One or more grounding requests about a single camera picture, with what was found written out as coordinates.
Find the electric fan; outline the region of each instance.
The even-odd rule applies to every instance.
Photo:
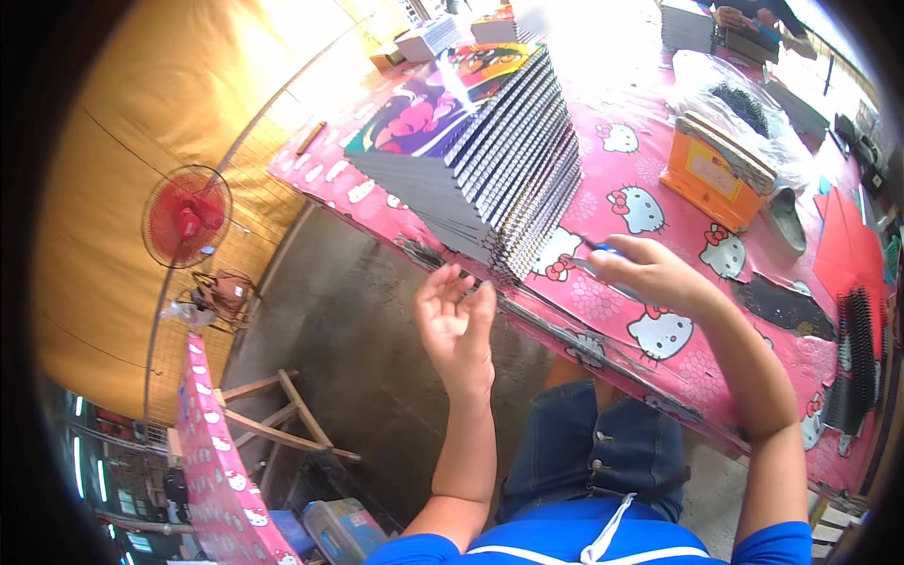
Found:
[[[222,243],[231,215],[232,195],[219,173],[204,165],[176,169],[145,203],[147,252],[165,267],[197,265]]]

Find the hand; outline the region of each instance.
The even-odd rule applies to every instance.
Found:
[[[718,303],[722,293],[662,243],[628,235],[610,235],[605,243],[626,260],[608,251],[594,251],[589,261],[607,283],[622,283],[645,301],[699,319]]]
[[[744,22],[744,14],[738,8],[720,6],[716,8],[716,12],[712,17],[716,19],[716,24],[719,27],[729,27],[736,30],[747,27],[747,23]]]
[[[767,8],[760,8],[757,10],[757,21],[760,25],[770,30],[778,24],[776,16]]]
[[[485,400],[495,378],[490,328],[496,292],[486,281],[473,295],[461,299],[475,279],[458,278],[460,274],[461,267],[448,263],[431,274],[414,296],[414,316],[449,400]]]

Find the table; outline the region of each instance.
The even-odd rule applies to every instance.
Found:
[[[589,57],[586,40],[562,34],[549,41],[579,135],[585,179],[541,262],[520,287],[506,291],[500,302],[503,314],[520,331],[619,389],[724,447],[748,453],[728,388],[693,322],[676,322],[675,316],[624,297],[560,260],[563,254],[589,254],[578,234],[602,240],[609,233],[632,233],[661,241],[739,304],[760,314],[742,308],[794,385],[811,488],[828,495],[855,491],[870,456],[875,416],[868,414],[859,437],[843,436],[818,419],[824,390],[835,375],[837,346],[832,340],[838,313],[813,273],[822,229],[813,202],[817,187],[806,189],[796,203],[807,234],[800,259],[770,253],[775,242],[761,217],[739,237],[726,233],[658,182],[676,116],[664,98],[674,83],[673,53],[662,51],[655,18],[632,14],[630,21],[619,22],[609,17],[605,31],[598,33],[603,33],[599,42],[604,45],[597,47],[597,55],[602,47],[620,47],[607,51],[613,56],[604,61]],[[723,48],[716,54],[762,84],[763,69],[755,62]],[[312,120],[325,119],[328,126],[301,156],[296,151],[306,128],[278,152],[268,170],[425,270],[436,268],[441,258],[460,263],[478,278],[491,277],[485,265],[445,248],[404,202],[343,159],[344,144],[418,68],[403,63],[383,76],[374,72],[365,77],[359,89],[364,95],[349,100],[347,110]],[[818,146],[815,166],[820,174],[850,198],[859,183],[853,159],[844,161],[830,137],[821,144],[805,142]],[[723,241],[730,246],[719,245]],[[794,289],[796,298],[785,311],[779,306],[767,312],[776,305],[776,285]],[[663,335],[674,339],[664,341]]]
[[[260,489],[248,479],[213,393],[204,340],[190,332],[179,388],[176,429],[185,453],[192,525],[218,563],[297,565],[298,556],[270,520]]]

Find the denim shorts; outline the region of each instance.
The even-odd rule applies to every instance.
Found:
[[[597,414],[593,380],[566,382],[531,401],[496,523],[547,504],[643,493],[683,470],[680,423],[628,396]],[[650,506],[677,523],[682,495],[678,486]]]

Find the person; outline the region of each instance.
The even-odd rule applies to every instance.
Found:
[[[778,22],[781,22],[785,25],[785,31],[780,35],[786,49],[791,49],[812,61],[816,60],[816,50],[810,43],[804,26],[797,20],[785,0],[715,0],[715,6],[716,11],[712,16],[719,27],[748,29],[744,20],[747,17],[777,33]]]
[[[654,240],[612,235],[622,259],[595,251],[607,283],[692,318],[706,334],[751,446],[732,563],[809,563],[803,440],[794,390],[778,358],[711,282]],[[595,379],[541,392],[496,525],[481,533],[494,493],[496,444],[490,328],[496,294],[447,264],[415,296],[428,356],[449,399],[433,495],[399,539],[365,565],[631,565],[716,562],[677,524],[681,425],[624,396],[606,408]],[[597,414],[598,400],[604,409]]]

